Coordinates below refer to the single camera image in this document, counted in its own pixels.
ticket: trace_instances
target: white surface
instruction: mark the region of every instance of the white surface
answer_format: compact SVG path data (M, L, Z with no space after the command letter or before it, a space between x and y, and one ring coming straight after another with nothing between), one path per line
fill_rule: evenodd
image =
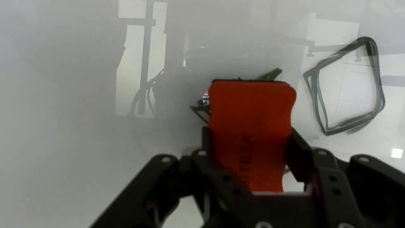
M286 0L275 10L275 1L256 0L247 17L227 7L231 2L238 1L222 1L218 8L227 10L218 15L227 22L239 22L234 27L241 36L233 39L227 34L236 30L226 26L227 22L222 29L213 29L222 21L215 17L217 7L205 15L184 11L193 15L190 22L195 22L196 31L209 38L210 44L256 46L257 53L271 53L271 58L242 54L243 65L229 64L223 70L258 68L255 74L242 74L252 78L275 67L282 68L281 79L291 83L299 95L293 124L312 145L329 148L343 159L369 153L405 171L404 158L396 153L399 149L395 153L393 149L405 146L405 87L384 86L386 107L367 127L356 134L326 136L314 119L301 74L338 46L310 55L307 45L291 39L337 45L370 35L381 51L382 76L405 76L405 11L400 1ZM127 19L143 16L145 7L141 0L0 2L2 228L89 226L153 154L180 155L181 150L200 144L203 124L189 111L188 101L172 103L167 110L171 115L184 108L185 124L150 124L156 122L151 110L138 115L136 122L128 120L133 119L127 114L139 87L143 31L128 25ZM153 15L157 24L150 78L165 64L165 3L158 3ZM252 22L252 30L245 26L243 19ZM200 64L214 70L223 59L222 54L210 55L209 62ZM215 73L182 81L174 76L171 82L184 86L166 96L196 100L196 93L201 89L203 95L218 70ZM196 79L203 82L193 87ZM353 87L343 87L344 95L331 100L342 98L342 105L363 107L353 106L352 101L369 98L365 93L370 91L363 87L360 91L365 93L358 93ZM301 190L291 176L286 177L285 186ZM182 220L196 217L191 207L186 202L167 226L198 226L195 219Z

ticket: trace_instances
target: orange object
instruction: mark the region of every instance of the orange object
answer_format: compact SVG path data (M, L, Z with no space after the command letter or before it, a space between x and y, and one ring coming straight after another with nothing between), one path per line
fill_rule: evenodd
M295 89L284 82L214 81L209 89L215 158L252 191L282 191Z

